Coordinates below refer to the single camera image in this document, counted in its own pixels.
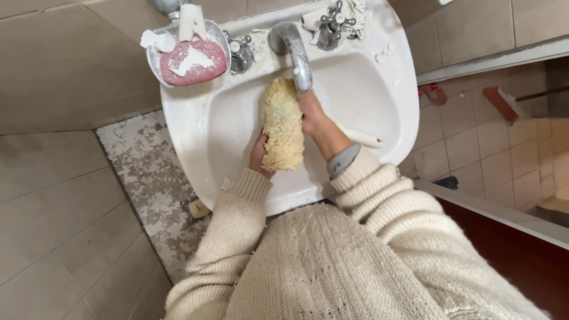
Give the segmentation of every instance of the tile floor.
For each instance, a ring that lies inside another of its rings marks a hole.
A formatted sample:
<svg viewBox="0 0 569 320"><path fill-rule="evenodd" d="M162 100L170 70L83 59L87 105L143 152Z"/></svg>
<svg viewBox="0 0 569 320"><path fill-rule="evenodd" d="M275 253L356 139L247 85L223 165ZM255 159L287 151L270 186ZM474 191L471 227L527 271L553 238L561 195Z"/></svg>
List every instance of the tile floor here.
<svg viewBox="0 0 569 320"><path fill-rule="evenodd" d="M439 83L443 106L420 101L419 133L400 164L407 176L434 181L454 175L458 192L530 212L542 199L569 188L569 119L529 119L513 126L483 96L502 85L516 97L545 90L543 63ZM547 100L522 107L544 107Z"/></svg>

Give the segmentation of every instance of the broom handle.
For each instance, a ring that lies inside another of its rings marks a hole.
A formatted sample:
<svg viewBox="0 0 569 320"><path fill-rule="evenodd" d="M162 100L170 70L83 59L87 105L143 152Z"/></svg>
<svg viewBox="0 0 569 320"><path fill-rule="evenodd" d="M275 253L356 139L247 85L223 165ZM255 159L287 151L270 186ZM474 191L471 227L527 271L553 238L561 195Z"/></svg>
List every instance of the broom handle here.
<svg viewBox="0 0 569 320"><path fill-rule="evenodd" d="M559 92L564 92L564 91L569 91L569 85L566 87L561 87L561 88L557 88L557 89L550 89L550 90L547 90L544 92L535 93L533 95L520 97L520 98L516 99L516 102L531 100L531 99L535 99L535 98L539 98L539 97L544 97L544 96L550 95L552 93L559 93Z"/></svg>

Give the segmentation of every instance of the white sink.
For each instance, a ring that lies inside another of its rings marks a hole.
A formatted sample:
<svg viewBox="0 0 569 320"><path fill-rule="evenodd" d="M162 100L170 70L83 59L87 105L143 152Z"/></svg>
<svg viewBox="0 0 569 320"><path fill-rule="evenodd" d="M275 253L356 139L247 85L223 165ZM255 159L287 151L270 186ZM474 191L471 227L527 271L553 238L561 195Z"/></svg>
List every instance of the white sink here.
<svg viewBox="0 0 569 320"><path fill-rule="evenodd" d="M229 22L230 34L247 34L283 20L298 20L325 2L314 2ZM308 42L314 89L331 119L384 139L372 149L380 161L399 164L410 152L419 125L419 101L413 60L403 28L386 0L368 0L379 29L364 41L345 40L333 51ZM375 60L377 54L381 63ZM236 181L249 161L253 139L262 126L262 100L271 80L292 77L288 56L272 53L241 76L227 75L181 88L161 87L162 105L174 148L190 184L209 208L224 178ZM304 162L271 180L267 216L333 195L325 162L309 137Z"/></svg>

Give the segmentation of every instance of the paint-splattered floor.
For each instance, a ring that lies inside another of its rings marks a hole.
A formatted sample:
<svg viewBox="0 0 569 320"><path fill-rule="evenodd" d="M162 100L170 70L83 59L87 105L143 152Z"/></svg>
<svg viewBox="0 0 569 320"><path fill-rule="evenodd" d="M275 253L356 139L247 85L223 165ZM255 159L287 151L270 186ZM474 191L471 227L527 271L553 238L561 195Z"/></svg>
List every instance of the paint-splattered floor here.
<svg viewBox="0 0 569 320"><path fill-rule="evenodd" d="M178 282L209 216L188 222L180 207L195 193L174 152L163 111L104 126L97 134L170 279Z"/></svg>

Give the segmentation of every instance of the person's left hand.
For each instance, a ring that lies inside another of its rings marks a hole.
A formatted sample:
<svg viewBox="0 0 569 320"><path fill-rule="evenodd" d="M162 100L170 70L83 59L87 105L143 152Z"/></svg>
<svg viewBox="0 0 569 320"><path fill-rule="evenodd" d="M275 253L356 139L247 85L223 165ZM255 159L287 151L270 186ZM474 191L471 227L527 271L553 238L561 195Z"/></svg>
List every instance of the person's left hand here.
<svg viewBox="0 0 569 320"><path fill-rule="evenodd" d="M262 174L267 179L271 179L276 171L269 172L263 169L261 166L263 165L263 156L267 154L267 150L265 149L265 143L269 140L269 136L263 133L263 129L261 128L261 133L257 138L257 141L253 145L251 149L251 157L249 158L249 169L255 170L256 172Z"/></svg>

